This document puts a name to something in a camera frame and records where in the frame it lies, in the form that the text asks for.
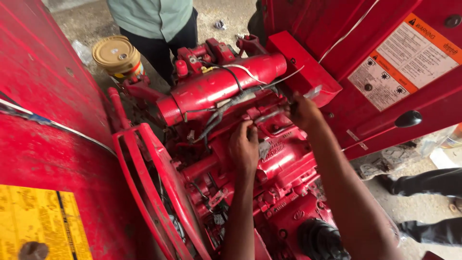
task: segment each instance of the concrete floor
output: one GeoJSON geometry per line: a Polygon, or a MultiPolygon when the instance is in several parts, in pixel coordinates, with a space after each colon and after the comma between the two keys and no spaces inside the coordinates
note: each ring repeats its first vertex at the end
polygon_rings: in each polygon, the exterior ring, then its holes
{"type": "MultiPolygon", "coordinates": [[[[66,6],[62,0],[50,0],[49,4],[53,5],[56,2],[61,6],[66,6]]],[[[219,41],[235,46],[235,34],[247,33],[247,21],[255,11],[254,2],[254,0],[236,0],[233,2],[195,0],[194,6],[199,12],[199,42],[202,43],[205,39],[214,37],[219,41]],[[223,19],[228,25],[227,30],[220,31],[214,28],[215,21],[219,19],[223,19]]],[[[50,9],[58,10],[59,6],[50,6],[50,9]]],[[[53,16],[70,42],[77,39],[91,47],[98,39],[119,33],[105,1],[91,2],[69,10],[55,12],[53,16]]],[[[152,87],[167,92],[166,83],[145,59],[142,62],[153,82],[152,87]]],[[[88,69],[102,89],[113,86],[112,80],[101,69],[97,68],[94,62],[89,64],[88,69]]],[[[436,169],[435,165],[427,158],[395,174],[397,176],[414,175],[433,169],[436,169]]],[[[365,183],[394,221],[418,220],[433,223],[446,218],[462,217],[462,213],[449,210],[450,200],[446,197],[436,195],[419,195],[409,198],[390,196],[375,180],[365,183]]],[[[446,260],[462,259],[462,248],[418,244],[411,239],[402,243],[401,249],[406,259],[409,260],[421,259],[427,250],[446,260]]]]}

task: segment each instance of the hand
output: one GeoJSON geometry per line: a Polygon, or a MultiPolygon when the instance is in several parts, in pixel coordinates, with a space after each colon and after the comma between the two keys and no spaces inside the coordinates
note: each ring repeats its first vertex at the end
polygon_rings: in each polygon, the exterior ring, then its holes
{"type": "Polygon", "coordinates": [[[306,131],[316,120],[323,119],[321,111],[313,101],[298,92],[294,92],[293,99],[296,103],[292,106],[296,106],[296,110],[291,111],[290,107],[286,106],[285,114],[298,128],[306,131]]]}
{"type": "Polygon", "coordinates": [[[253,124],[252,120],[242,122],[232,134],[230,152],[238,170],[246,174],[255,174],[258,164],[258,135],[257,128],[252,126],[247,137],[247,130],[253,124]]]}

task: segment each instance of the bucket lid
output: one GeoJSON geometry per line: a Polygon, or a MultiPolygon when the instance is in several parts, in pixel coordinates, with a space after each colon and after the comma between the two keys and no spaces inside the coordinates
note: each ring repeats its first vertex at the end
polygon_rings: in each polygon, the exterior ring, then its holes
{"type": "Polygon", "coordinates": [[[122,35],[101,39],[92,49],[95,62],[111,72],[120,72],[134,67],[140,60],[140,53],[122,35]]]}

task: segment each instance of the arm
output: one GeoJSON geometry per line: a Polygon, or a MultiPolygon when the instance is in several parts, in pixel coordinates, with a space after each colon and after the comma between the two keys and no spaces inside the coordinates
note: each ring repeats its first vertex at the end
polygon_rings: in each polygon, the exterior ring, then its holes
{"type": "Polygon", "coordinates": [[[295,113],[286,112],[286,115],[310,138],[343,246],[352,259],[403,259],[383,210],[341,152],[321,112],[311,100],[298,93],[294,99],[298,107],[295,113]]]}
{"type": "Polygon", "coordinates": [[[239,174],[236,176],[234,196],[226,223],[222,260],[255,259],[253,190],[258,163],[258,137],[256,127],[247,129],[252,121],[242,122],[231,136],[230,152],[239,174]]]}

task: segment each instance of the yellow label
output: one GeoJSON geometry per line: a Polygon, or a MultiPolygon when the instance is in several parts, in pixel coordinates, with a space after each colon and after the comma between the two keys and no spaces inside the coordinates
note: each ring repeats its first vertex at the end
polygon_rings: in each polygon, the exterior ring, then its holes
{"type": "Polygon", "coordinates": [[[30,241],[48,246],[46,260],[92,260],[72,192],[0,185],[0,226],[0,260],[30,241]]]}
{"type": "Polygon", "coordinates": [[[411,13],[348,79],[383,111],[460,64],[462,49],[411,13]]]}

